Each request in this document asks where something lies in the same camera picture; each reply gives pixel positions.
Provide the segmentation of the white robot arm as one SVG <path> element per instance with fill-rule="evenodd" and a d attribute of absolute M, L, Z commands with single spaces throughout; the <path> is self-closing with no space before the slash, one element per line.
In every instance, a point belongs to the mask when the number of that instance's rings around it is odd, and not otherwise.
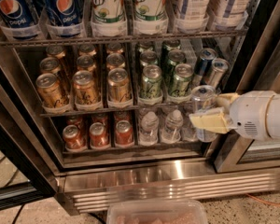
<path fill-rule="evenodd" d="M 224 93 L 217 107 L 189 115 L 193 126 L 213 133 L 235 130 L 241 137 L 259 141 L 280 140 L 280 94 L 274 91 Z"/>

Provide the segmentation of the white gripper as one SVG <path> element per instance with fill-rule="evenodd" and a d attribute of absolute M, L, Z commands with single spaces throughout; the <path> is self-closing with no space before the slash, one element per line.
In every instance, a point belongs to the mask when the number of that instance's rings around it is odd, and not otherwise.
<path fill-rule="evenodd" d="M 274 96 L 274 91 L 221 93 L 217 96 L 217 105 L 221 107 L 190 114 L 189 119 L 197 129 L 228 133 L 234 128 L 243 138 L 264 141 L 269 138 L 266 116 Z"/>

